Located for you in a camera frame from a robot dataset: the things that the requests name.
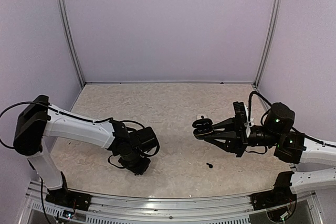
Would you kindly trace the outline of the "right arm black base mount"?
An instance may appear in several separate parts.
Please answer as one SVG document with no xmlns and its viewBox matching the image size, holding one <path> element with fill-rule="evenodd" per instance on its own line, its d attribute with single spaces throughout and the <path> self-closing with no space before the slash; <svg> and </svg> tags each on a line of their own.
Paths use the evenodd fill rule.
<svg viewBox="0 0 336 224">
<path fill-rule="evenodd" d="M 293 174 L 293 171 L 281 172 L 276 178 L 273 189 L 251 194 L 250 200 L 253 209 L 262 210 L 296 201 L 297 195 L 293 194 L 290 189 Z"/>
</svg>

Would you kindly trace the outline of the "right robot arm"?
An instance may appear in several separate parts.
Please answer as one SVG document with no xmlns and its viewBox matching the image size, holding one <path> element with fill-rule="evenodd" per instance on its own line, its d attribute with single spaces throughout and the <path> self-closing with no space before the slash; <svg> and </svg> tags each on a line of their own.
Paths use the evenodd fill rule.
<svg viewBox="0 0 336 224">
<path fill-rule="evenodd" d="M 211 143 L 220 149 L 242 157 L 248 147 L 274 148 L 274 156 L 290 163 L 320 163 L 329 169 L 312 172 L 282 172 L 278 175 L 275 189 L 269 192 L 273 205 L 281 204 L 289 196 L 289 190 L 298 194 L 314 189 L 335 187 L 335 145 L 315 140 L 292 126 L 295 113 L 281 102 L 274 103 L 266 112 L 260 125 L 248 118 L 249 112 L 242 102 L 234 102 L 235 116 L 213 124 L 209 118 L 193 123 L 193 134 L 199 140 Z"/>
</svg>

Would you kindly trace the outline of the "black earbud charging case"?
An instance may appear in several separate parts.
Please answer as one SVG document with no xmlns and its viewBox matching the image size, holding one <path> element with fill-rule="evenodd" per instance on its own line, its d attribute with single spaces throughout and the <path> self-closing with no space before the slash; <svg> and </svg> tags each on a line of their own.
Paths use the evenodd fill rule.
<svg viewBox="0 0 336 224">
<path fill-rule="evenodd" d="M 193 122 L 193 135 L 198 140 L 203 140 L 205 136 L 213 132 L 213 122 L 211 119 L 203 118 Z"/>
</svg>

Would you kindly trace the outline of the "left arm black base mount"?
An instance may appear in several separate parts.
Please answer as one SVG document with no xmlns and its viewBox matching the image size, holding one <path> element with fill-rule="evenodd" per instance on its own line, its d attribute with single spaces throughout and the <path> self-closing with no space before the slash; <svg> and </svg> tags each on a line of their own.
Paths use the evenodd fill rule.
<svg viewBox="0 0 336 224">
<path fill-rule="evenodd" d="M 89 210 L 91 199 L 90 194 L 69 190 L 66 183 L 63 183 L 60 189 L 48 190 L 46 195 L 46 201 L 49 203 L 82 211 Z"/>
</svg>

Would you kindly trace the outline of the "white earbud charging case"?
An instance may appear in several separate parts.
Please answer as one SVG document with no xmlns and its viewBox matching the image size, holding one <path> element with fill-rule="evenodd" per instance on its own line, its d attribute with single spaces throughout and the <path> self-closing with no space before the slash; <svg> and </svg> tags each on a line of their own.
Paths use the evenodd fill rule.
<svg viewBox="0 0 336 224">
<path fill-rule="evenodd" d="M 197 119 L 205 119 L 205 118 L 208 118 L 207 115 L 204 115 L 204 114 L 199 114 L 196 116 Z"/>
</svg>

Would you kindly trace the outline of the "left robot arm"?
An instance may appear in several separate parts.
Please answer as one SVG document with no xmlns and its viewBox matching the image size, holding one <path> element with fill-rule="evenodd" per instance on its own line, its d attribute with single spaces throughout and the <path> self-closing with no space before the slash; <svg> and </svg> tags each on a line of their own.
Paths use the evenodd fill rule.
<svg viewBox="0 0 336 224">
<path fill-rule="evenodd" d="M 47 189 L 60 204 L 66 206 L 73 201 L 73 193 L 66 187 L 66 179 L 56 167 L 42 143 L 44 136 L 62 137 L 84 142 L 111 151 L 119 157 L 119 169 L 127 169 L 143 175 L 150 164 L 149 152 L 159 152 L 160 144 L 148 126 L 136 130 L 125 125 L 126 121 L 113 118 L 95 120 L 83 118 L 49 103 L 49 97 L 39 95 L 18 116 L 13 147 L 25 156 L 44 181 Z"/>
</svg>

